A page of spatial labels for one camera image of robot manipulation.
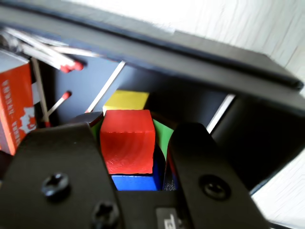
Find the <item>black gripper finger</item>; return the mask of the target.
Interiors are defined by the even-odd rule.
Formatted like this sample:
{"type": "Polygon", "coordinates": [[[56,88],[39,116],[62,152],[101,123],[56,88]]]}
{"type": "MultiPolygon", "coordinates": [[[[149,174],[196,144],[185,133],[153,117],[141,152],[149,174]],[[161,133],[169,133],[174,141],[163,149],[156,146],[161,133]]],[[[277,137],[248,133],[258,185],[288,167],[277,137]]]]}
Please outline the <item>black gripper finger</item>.
{"type": "Polygon", "coordinates": [[[266,229],[247,189],[199,123],[180,124],[167,148],[163,189],[176,206],[156,209],[160,229],[266,229]]]}
{"type": "Polygon", "coordinates": [[[87,123],[30,132],[0,188],[3,229],[122,229],[114,184],[87,123]]]}

